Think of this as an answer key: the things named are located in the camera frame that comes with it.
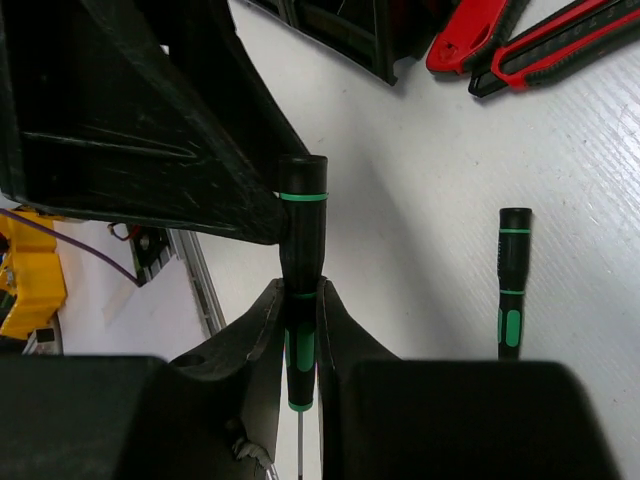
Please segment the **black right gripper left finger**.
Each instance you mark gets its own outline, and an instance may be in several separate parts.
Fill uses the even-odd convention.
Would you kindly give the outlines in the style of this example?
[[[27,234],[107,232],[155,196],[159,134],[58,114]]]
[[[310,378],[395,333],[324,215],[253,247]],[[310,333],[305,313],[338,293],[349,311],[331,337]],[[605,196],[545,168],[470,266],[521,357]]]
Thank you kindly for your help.
[[[5,479],[263,479],[274,462],[284,288],[172,361],[7,355]]]

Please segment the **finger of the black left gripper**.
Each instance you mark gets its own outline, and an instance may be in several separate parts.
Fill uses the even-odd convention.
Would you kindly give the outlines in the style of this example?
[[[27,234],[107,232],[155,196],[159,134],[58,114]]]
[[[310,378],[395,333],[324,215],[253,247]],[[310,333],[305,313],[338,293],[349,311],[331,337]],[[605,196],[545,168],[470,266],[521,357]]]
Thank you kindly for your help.
[[[223,123],[233,138],[249,150],[275,156],[305,155],[307,147],[288,121],[240,40],[229,3],[211,1],[209,6],[222,42],[230,54],[226,68],[228,84],[223,88]]]
[[[278,162],[223,121],[211,1],[5,1],[1,191],[41,211],[273,245]]]

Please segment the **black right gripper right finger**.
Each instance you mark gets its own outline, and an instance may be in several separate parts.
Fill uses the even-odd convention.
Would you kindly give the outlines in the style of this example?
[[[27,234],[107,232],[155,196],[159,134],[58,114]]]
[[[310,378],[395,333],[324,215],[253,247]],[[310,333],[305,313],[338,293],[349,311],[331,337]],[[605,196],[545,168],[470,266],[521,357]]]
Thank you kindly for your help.
[[[543,361],[403,360],[319,282],[326,479],[616,479],[586,391]]]

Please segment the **green black precision screwdriver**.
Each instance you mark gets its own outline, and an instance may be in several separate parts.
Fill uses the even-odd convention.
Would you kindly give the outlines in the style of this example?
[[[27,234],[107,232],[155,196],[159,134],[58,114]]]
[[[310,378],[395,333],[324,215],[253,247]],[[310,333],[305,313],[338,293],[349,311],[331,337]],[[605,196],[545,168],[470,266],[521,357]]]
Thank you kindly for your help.
[[[499,211],[497,276],[499,360],[518,360],[524,328],[524,305],[529,275],[533,212],[526,207]]]
[[[328,159],[280,161],[278,197],[286,214],[279,243],[284,282],[288,404],[297,413],[297,477],[304,477],[304,413],[313,405],[317,285],[325,259]]]

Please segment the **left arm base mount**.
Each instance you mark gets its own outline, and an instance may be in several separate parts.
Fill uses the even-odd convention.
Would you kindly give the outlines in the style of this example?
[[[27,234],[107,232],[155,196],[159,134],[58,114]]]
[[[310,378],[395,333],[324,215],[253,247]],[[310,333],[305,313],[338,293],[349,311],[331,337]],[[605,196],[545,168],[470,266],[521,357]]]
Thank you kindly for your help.
[[[166,229],[125,223],[109,223],[110,235],[131,247],[134,270],[139,282],[151,282],[174,256]]]

